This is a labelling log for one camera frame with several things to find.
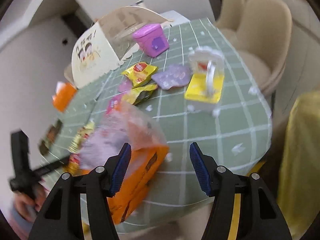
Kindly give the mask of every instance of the yellow chip packet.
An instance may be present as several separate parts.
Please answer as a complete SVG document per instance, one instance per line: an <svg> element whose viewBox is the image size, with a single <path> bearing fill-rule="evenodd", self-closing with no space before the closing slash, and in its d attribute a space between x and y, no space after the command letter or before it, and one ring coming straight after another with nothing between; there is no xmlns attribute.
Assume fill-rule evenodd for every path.
<svg viewBox="0 0 320 240"><path fill-rule="evenodd" d="M157 71L158 67L149 65L145 62L139 62L131 66L121 74L132 81L133 88L142 87L151 80L151 75Z"/></svg>
<svg viewBox="0 0 320 240"><path fill-rule="evenodd" d="M158 88L158 85L152 84L140 88L134 88L125 93L121 101L126 101L132 105L137 105L142 101L149 98L154 90Z"/></svg>

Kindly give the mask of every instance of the orange box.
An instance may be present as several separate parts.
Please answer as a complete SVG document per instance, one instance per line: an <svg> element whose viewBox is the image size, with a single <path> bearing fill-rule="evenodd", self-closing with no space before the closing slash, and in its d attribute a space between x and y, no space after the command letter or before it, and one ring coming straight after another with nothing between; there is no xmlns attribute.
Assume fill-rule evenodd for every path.
<svg viewBox="0 0 320 240"><path fill-rule="evenodd" d="M77 89L71 83L65 83L59 92L53 96L53 106L58 109L58 111L64 112L76 92Z"/></svg>

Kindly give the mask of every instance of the beige chair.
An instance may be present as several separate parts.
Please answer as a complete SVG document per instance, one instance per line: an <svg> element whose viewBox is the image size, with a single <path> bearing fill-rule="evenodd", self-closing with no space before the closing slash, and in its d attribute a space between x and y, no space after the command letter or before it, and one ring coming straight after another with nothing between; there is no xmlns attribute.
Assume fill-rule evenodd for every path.
<svg viewBox="0 0 320 240"><path fill-rule="evenodd" d="M292 17L281 0L247 0L236 37L231 41L265 97L284 72Z"/></svg>
<svg viewBox="0 0 320 240"><path fill-rule="evenodd" d="M220 17L216 27L229 41L235 36L239 27L245 0L222 0Z"/></svg>

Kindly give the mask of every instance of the yellow snack bag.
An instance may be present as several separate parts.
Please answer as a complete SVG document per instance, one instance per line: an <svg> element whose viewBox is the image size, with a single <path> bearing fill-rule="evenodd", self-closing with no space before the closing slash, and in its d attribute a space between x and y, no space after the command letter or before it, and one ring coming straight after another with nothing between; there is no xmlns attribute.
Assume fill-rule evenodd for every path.
<svg viewBox="0 0 320 240"><path fill-rule="evenodd" d="M142 101L149 98L154 90L158 88L158 85L152 84L147 85L140 88L134 88L128 91L126 94L123 95L121 101L126 101L131 105L137 105Z"/></svg>
<svg viewBox="0 0 320 240"><path fill-rule="evenodd" d="M94 132L95 124L93 121L89 121L85 126L78 129L76 136L73 138L68 151L70 154L69 163L64 167L65 172L71 173L73 176L78 175L80 158L78 155L81 149L81 144L84 143L91 133Z"/></svg>
<svg viewBox="0 0 320 240"><path fill-rule="evenodd" d="M133 88L142 87L151 80L151 75L157 71L158 67L151 66L145 62L139 62L131 66L121 74L132 81Z"/></svg>

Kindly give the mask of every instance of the chair cushion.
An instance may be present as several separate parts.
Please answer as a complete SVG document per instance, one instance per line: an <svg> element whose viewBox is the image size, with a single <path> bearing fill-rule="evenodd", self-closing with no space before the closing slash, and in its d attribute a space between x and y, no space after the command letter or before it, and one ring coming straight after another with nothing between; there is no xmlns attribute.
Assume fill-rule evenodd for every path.
<svg viewBox="0 0 320 240"><path fill-rule="evenodd" d="M239 50L238 53L249 68L258 87L262 89L263 84L267 82L271 76L270 68L262 59L247 51Z"/></svg>
<svg viewBox="0 0 320 240"><path fill-rule="evenodd" d="M223 34L223 36L225 36L225 38L231 42L232 39L236 36L236 32L234 30L231 29L227 29L227 28L222 28L219 29L219 31L221 31L221 33Z"/></svg>

